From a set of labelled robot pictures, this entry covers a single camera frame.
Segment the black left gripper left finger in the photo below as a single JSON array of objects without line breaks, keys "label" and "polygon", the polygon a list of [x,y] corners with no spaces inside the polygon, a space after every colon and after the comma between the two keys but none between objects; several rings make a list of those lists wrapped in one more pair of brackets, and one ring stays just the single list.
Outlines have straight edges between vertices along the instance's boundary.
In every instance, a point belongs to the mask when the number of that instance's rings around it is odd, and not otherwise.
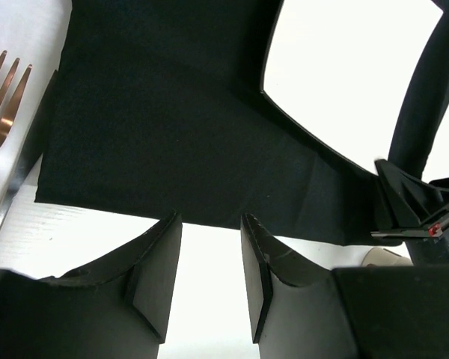
[{"label": "black left gripper left finger", "polygon": [[155,358],[168,331],[182,229],[171,213],[61,277],[0,269],[0,358]]}]

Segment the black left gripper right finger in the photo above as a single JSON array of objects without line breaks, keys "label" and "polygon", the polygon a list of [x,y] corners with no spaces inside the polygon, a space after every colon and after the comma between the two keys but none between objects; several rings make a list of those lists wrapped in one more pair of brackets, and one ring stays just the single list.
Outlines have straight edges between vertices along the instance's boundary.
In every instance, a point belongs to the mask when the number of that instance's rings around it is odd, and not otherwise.
[{"label": "black left gripper right finger", "polygon": [[262,358],[449,358],[449,265],[325,269],[241,217]]}]

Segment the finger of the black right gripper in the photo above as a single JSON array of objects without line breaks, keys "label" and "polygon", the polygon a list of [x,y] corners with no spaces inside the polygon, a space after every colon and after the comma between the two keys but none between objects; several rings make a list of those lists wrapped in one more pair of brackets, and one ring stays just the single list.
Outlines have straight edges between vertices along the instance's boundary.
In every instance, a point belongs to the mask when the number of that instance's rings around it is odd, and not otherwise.
[{"label": "finger of the black right gripper", "polygon": [[449,105],[449,1],[416,64],[388,152],[389,162],[420,179]]}]

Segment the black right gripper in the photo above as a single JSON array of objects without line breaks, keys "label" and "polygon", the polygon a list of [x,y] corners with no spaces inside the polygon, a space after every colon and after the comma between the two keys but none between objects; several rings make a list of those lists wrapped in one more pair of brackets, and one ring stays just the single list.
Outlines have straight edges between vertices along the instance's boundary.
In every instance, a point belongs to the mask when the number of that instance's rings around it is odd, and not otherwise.
[{"label": "black right gripper", "polygon": [[375,167],[372,238],[405,243],[414,265],[449,264],[449,177],[424,183],[384,159]]}]

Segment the white square plate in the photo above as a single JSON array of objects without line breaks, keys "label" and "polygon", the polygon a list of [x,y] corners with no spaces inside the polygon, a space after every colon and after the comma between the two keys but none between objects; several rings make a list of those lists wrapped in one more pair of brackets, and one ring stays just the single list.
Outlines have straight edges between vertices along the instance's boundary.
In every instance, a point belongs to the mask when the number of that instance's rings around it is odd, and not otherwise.
[{"label": "white square plate", "polygon": [[374,171],[442,14],[432,1],[285,1],[263,89],[311,134]]}]

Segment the silver knife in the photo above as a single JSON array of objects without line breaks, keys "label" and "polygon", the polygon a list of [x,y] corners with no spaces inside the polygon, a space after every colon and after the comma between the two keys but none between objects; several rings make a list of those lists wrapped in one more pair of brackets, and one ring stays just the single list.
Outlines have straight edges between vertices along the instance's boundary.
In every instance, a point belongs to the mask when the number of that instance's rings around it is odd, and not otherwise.
[{"label": "silver knife", "polygon": [[50,127],[50,102],[58,71],[55,70],[46,87],[42,100],[38,106],[34,119],[25,136],[24,144],[19,152],[18,159],[13,166],[10,179],[4,195],[0,199],[0,229],[10,205],[25,182],[32,168],[42,156],[49,136]]}]

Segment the black cloth placemat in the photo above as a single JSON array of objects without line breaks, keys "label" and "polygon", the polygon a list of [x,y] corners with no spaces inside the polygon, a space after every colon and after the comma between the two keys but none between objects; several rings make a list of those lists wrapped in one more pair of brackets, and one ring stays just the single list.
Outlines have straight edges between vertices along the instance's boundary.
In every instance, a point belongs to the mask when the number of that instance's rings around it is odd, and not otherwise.
[{"label": "black cloth placemat", "polygon": [[279,1],[74,1],[36,199],[375,245],[374,177],[261,89]]}]

